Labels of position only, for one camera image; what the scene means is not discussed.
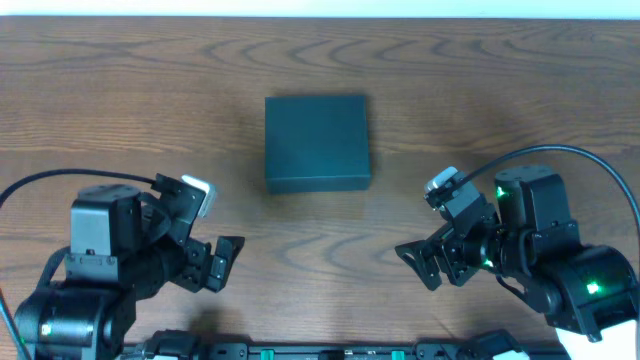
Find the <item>black gift box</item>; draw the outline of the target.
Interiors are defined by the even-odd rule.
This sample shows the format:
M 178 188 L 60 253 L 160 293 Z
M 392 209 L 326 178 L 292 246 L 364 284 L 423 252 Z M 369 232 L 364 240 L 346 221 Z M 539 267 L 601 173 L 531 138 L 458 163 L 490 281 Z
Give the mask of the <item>black gift box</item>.
M 271 194 L 361 191 L 372 180 L 363 95 L 265 99 L 265 182 Z

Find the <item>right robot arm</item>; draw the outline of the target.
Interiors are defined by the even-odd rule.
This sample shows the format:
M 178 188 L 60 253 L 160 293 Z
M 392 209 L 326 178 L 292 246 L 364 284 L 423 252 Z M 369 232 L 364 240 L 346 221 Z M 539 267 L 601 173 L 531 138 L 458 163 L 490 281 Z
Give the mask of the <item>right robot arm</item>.
M 396 254 L 434 291 L 444 281 L 461 287 L 484 270 L 548 325 L 600 343 L 606 330 L 639 319 L 638 278 L 624 255 L 585 245 L 564 182 L 548 166 L 504 169 L 490 203 L 463 172 L 449 167 L 425 186 L 425 199 L 444 225 Z

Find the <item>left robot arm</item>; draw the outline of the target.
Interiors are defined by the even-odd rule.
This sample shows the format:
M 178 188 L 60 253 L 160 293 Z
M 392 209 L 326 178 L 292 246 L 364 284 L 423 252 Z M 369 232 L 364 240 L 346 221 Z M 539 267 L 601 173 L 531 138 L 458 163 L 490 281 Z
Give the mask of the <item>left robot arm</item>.
M 136 320 L 136 305 L 167 283 L 220 292 L 245 240 L 215 244 L 191 236 L 215 198 L 188 175 L 157 175 L 143 192 L 125 184 L 79 191 L 70 210 L 69 246 L 48 260 L 34 292 L 15 314 L 33 359 L 115 359 Z

